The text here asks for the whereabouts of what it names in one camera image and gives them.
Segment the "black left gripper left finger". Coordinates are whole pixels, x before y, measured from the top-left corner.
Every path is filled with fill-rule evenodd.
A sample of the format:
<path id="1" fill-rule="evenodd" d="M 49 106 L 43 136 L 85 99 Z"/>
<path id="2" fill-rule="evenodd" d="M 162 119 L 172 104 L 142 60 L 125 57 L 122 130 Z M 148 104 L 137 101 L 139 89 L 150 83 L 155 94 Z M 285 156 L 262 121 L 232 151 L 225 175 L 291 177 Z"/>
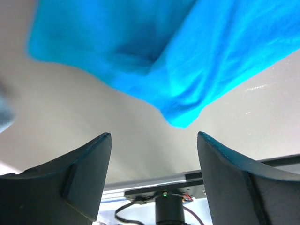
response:
<path id="1" fill-rule="evenodd" d="M 20 174 L 0 178 L 3 225 L 91 225 L 97 220 L 112 150 L 110 133 Z"/>

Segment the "blue t shirt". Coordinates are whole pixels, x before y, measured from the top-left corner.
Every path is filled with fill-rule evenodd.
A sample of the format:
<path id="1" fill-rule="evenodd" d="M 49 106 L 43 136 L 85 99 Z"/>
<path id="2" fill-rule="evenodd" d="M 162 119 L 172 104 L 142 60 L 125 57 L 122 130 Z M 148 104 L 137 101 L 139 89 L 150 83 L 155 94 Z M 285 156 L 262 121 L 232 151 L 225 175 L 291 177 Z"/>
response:
<path id="1" fill-rule="evenodd" d="M 186 128 L 299 47 L 297 0 L 40 0 L 28 53 L 91 73 Z"/>

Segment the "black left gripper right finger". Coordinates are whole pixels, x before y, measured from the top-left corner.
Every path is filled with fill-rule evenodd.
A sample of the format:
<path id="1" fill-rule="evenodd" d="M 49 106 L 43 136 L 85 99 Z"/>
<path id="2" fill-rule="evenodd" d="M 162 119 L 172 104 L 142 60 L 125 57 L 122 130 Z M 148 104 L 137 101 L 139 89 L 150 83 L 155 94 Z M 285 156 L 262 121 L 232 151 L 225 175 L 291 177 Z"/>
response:
<path id="1" fill-rule="evenodd" d="M 198 157 L 215 225 L 298 225 L 300 176 L 242 155 L 204 132 Z"/>

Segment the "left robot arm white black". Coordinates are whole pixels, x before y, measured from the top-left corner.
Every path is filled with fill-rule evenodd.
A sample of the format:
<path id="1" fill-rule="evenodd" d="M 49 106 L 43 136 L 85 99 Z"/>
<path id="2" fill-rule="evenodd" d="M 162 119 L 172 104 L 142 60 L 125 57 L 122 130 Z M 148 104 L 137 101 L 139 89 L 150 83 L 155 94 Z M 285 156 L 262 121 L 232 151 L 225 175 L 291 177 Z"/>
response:
<path id="1" fill-rule="evenodd" d="M 183 225 L 184 203 L 205 191 L 215 225 L 297 225 L 300 176 L 282 170 L 299 165 L 299 155 L 253 160 L 198 133 L 201 169 L 183 181 L 134 189 L 128 205 L 155 204 L 157 225 Z M 0 177 L 3 225 L 91 225 L 97 220 L 112 150 L 110 133 L 30 168 Z"/>

